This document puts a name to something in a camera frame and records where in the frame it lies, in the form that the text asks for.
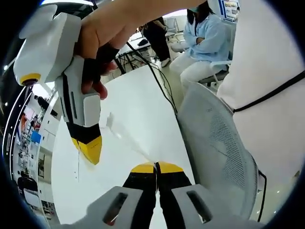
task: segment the white table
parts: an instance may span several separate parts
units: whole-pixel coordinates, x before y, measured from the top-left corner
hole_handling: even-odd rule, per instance
[[[101,101],[101,121],[111,112],[140,147],[155,160],[182,167],[194,184],[193,172],[171,105],[163,97],[148,66],[106,84],[108,98]],[[63,119],[52,157],[54,204],[62,223],[74,223],[87,206],[113,186],[122,186],[131,169],[147,160],[115,138],[106,128],[99,164],[91,165],[73,145]],[[166,228],[157,199],[151,228]]]
[[[143,35],[141,34],[141,32],[135,32],[133,35],[131,35],[129,41],[134,41],[139,38],[143,38]]]
[[[148,42],[146,43],[145,45],[142,45],[142,46],[139,46],[138,43],[143,40],[144,38],[138,38],[136,40],[133,40],[133,41],[128,41],[128,43],[135,49],[135,50],[138,50],[138,49],[142,49],[142,48],[147,48],[149,47],[151,44]],[[126,44],[124,45],[120,51],[118,52],[118,55],[124,55],[124,54],[127,54],[129,52],[132,52],[131,48]]]

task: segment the poster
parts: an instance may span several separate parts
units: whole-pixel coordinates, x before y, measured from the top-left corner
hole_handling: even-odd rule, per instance
[[[239,0],[221,0],[221,13],[227,21],[237,20],[237,7],[239,7]]]

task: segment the yellow nozzle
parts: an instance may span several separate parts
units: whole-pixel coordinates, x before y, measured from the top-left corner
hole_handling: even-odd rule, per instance
[[[34,85],[38,80],[40,80],[41,75],[38,73],[30,73],[27,75],[24,75],[20,78],[20,83],[23,86],[32,86]]]
[[[131,173],[153,173],[153,163],[147,162],[134,167]]]
[[[183,169],[177,165],[170,164],[164,161],[159,161],[161,173],[178,173],[183,172]]]
[[[96,165],[99,163],[102,149],[102,136],[97,137],[87,144],[77,141],[74,138],[72,138],[72,142],[92,164]]]

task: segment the white pants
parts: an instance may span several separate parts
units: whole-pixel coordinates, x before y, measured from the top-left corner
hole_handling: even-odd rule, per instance
[[[186,90],[189,82],[198,82],[220,72],[220,70],[212,72],[210,63],[210,61],[196,61],[183,53],[170,64],[170,70],[180,75],[183,89]]]

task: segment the white chair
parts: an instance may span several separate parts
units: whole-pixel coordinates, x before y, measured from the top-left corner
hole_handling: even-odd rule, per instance
[[[173,44],[171,44],[171,49],[174,52],[182,53],[189,48],[185,42],[185,39],[183,38],[183,32],[176,33],[175,38],[176,38],[177,42],[174,42]]]
[[[229,56],[228,60],[226,61],[216,61],[211,62],[210,68],[212,72],[214,72],[214,68],[221,65],[227,65],[227,69],[225,71],[220,71],[218,73],[214,73],[210,77],[204,78],[199,81],[201,84],[207,84],[208,86],[211,85],[212,82],[216,82],[216,84],[219,84],[220,80],[223,80],[225,76],[229,73],[229,66],[231,64],[232,56],[233,56],[233,47],[234,47],[234,37],[235,37],[235,24],[228,24],[225,23],[226,28],[226,35],[227,35],[227,42],[229,43]],[[174,52],[184,52],[188,49],[187,44],[184,39],[181,39],[179,37],[183,36],[183,33],[177,33],[175,34],[175,37],[177,39],[176,43],[171,44],[171,49]]]
[[[249,219],[258,169],[239,137],[232,114],[208,88],[191,83],[177,119],[196,184],[218,196],[233,214]]]
[[[175,36],[175,34],[179,31],[177,19],[165,18],[164,23],[168,27],[165,37],[167,38],[168,41],[170,41],[170,38]]]
[[[210,68],[211,68],[211,71],[214,72],[215,67],[226,65],[227,69],[225,71],[220,71],[218,73],[214,73],[212,76],[200,80],[199,83],[201,83],[201,84],[206,83],[208,86],[211,86],[212,82],[216,82],[216,84],[219,85],[219,81],[223,80],[229,73],[229,67],[231,65],[231,61],[232,61],[232,57],[233,57],[233,47],[234,47],[234,39],[235,39],[235,29],[234,28],[236,25],[227,24],[227,23],[224,23],[224,25],[225,25],[225,29],[226,29],[227,42],[229,43],[228,60],[211,62]]]

